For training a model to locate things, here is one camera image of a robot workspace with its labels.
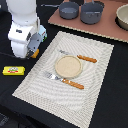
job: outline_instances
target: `beige plate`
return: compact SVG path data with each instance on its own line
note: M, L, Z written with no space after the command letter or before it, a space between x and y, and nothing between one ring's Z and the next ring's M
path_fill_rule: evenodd
M55 70L63 78L74 78L82 71L81 61L71 55L66 55L57 60Z

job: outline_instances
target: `wooden fork handle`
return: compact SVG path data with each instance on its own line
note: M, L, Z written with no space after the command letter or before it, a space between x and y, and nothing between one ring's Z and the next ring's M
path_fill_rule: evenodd
M89 58L89 57L86 57L86 56L77 55L77 57L78 57L79 59L86 60L86 61L90 61L90 62L93 62L93 63L96 63L96 62L97 62L96 59Z
M65 84L69 84L71 86L74 86L76 88L79 88L79 89L84 89L84 86L83 85L78 84L78 83L75 83L75 82L72 82L72 81L67 80L67 79L63 79L62 82L65 83Z

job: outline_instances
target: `woven placemat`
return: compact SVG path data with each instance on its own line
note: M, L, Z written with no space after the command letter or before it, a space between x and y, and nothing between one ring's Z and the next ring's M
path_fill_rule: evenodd
M80 128L88 128L113 47L60 31L13 96ZM72 79L84 85L84 90L43 76L44 71L56 74L54 63L63 56L58 49L97 59L97 63L81 60L83 72L79 77Z

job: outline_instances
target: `fork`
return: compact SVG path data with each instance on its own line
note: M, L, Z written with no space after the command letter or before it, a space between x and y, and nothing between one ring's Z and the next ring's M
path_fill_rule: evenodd
M58 76L56 76L56 75L54 75L54 74L52 74L50 72L45 71L44 72L44 75L45 75L45 77L47 77L49 79L52 79L52 80L60 80L61 82L65 83L65 84L74 86L74 87L79 88L79 89L84 89L84 86L83 85L78 84L78 83L75 83L75 82L72 82L72 81L67 80L67 79L59 78Z

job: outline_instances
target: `black table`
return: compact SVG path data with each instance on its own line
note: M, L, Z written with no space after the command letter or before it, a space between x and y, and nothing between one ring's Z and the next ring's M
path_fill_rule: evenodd
M44 110L12 96L19 84L36 64L45 49L59 31L90 38L114 45L114 49L103 80L89 128L127 128L128 127L128 44L114 41L54 25L48 19L57 8L41 7L41 4L60 4L62 0L37 0L37 14L47 30L48 38L41 43L36 59L20 60L0 54L0 105L9 110L30 116L51 128L78 128ZM11 26L10 13L0 16L0 52L13 55L8 31ZM24 66L24 76L4 76L4 66Z

